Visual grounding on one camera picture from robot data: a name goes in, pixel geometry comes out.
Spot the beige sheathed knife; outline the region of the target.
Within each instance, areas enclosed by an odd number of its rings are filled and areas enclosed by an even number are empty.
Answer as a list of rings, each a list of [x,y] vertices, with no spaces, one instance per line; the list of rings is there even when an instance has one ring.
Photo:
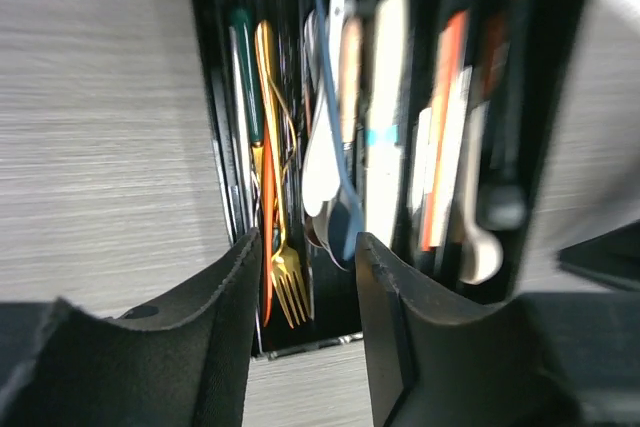
[[[365,230],[393,240],[402,149],[399,120],[409,34],[409,0],[379,0],[374,19],[371,99],[366,121]]]

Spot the orange plastic utensil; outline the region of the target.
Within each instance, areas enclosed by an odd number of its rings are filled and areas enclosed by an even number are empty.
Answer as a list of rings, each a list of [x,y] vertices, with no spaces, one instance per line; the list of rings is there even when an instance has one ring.
[[[271,142],[268,132],[264,138],[264,159],[262,169],[262,207],[263,207],[263,309],[262,326],[269,323],[272,310],[272,250],[273,250],[273,222],[274,222],[274,166],[271,153]]]

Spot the blue silicone spoon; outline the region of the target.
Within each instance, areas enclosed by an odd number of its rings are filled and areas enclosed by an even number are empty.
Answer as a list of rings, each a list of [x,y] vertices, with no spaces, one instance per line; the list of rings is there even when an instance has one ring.
[[[328,201],[325,213],[326,250],[339,268],[354,268],[356,237],[364,229],[361,199],[351,181],[345,159],[338,106],[338,85],[334,76],[339,73],[342,29],[346,0],[316,0],[320,16],[318,41],[325,83],[333,163],[338,187]]]

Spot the small white ceramic spoon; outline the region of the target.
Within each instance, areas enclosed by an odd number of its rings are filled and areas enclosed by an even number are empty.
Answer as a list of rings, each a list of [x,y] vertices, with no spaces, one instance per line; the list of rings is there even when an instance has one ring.
[[[333,76],[339,69],[342,28],[345,20],[346,0],[330,0],[328,20],[330,65]],[[320,214],[323,204],[336,195],[340,178],[331,132],[329,109],[324,85],[322,53],[317,35],[317,25],[324,16],[312,11],[304,27],[305,49],[311,73],[316,101],[312,130],[308,140],[302,170],[302,199],[306,213],[311,217]]]

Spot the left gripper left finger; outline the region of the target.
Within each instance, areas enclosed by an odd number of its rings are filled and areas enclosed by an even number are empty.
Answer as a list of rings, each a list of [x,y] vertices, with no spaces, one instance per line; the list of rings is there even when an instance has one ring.
[[[238,426],[258,300],[257,230],[119,318],[65,299],[1,306],[5,426]]]

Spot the green handled fork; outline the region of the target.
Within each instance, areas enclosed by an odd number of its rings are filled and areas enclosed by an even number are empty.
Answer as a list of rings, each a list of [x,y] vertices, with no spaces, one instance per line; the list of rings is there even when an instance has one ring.
[[[230,15],[237,39],[241,82],[247,116],[249,141],[258,188],[262,189],[264,157],[264,114],[254,43],[254,24],[248,10],[236,8]]]

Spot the beige wooden spoon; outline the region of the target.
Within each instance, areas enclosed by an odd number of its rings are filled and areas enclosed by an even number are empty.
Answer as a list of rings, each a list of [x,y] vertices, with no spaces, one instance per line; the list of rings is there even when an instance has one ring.
[[[476,215],[487,107],[488,103],[482,102],[468,114],[460,165],[458,206],[464,235],[460,280],[469,285],[479,285],[493,277],[503,261],[500,241],[491,231],[480,226]]]

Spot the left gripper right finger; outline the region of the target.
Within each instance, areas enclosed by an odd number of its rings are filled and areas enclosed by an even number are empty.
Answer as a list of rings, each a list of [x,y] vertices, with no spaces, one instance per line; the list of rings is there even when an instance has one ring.
[[[635,426],[639,297],[528,293],[481,305],[357,238],[378,426]]]

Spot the gold fork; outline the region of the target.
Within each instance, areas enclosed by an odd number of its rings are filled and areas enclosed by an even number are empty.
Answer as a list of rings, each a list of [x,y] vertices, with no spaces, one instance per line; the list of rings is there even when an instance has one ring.
[[[258,23],[254,40],[267,133],[271,145],[278,211],[279,245],[271,256],[271,279],[287,324],[291,329],[294,329],[310,318],[310,304],[309,294],[302,278],[299,254],[288,244],[289,229],[284,197],[284,170],[288,162],[283,161],[280,154],[280,113],[284,114],[290,133],[294,134],[295,130],[284,96],[276,84],[275,34],[267,20],[262,20]]]

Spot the orange chopstick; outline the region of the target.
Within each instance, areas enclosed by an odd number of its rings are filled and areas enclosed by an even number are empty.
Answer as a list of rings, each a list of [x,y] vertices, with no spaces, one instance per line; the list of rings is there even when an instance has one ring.
[[[430,103],[431,123],[421,239],[421,249],[424,251],[433,251],[443,245],[449,223],[464,117],[459,92],[464,89],[468,17],[466,10],[453,14],[439,38]]]

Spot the steel spoon wooden handle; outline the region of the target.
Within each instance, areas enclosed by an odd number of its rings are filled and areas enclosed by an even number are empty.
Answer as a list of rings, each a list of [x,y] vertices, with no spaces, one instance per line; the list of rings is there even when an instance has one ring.
[[[363,25],[359,17],[349,18],[342,31],[340,51],[339,102],[342,142],[350,146],[355,137],[360,88]]]

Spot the black utensil tray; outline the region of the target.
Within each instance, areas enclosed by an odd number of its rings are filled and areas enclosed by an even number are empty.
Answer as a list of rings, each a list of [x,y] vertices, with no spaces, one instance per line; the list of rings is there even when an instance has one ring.
[[[584,0],[191,0],[251,353],[361,332],[356,237],[469,299],[514,288]]]

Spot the steel chopstick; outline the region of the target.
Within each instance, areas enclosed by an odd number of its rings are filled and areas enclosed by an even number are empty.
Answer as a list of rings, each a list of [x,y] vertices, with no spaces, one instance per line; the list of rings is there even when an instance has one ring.
[[[233,76],[233,92],[236,114],[237,153],[239,157],[240,190],[243,207],[243,223],[245,230],[253,226],[252,217],[252,180],[249,138],[247,130],[245,101],[241,78],[241,67],[238,52],[238,42],[235,29],[229,28]]]

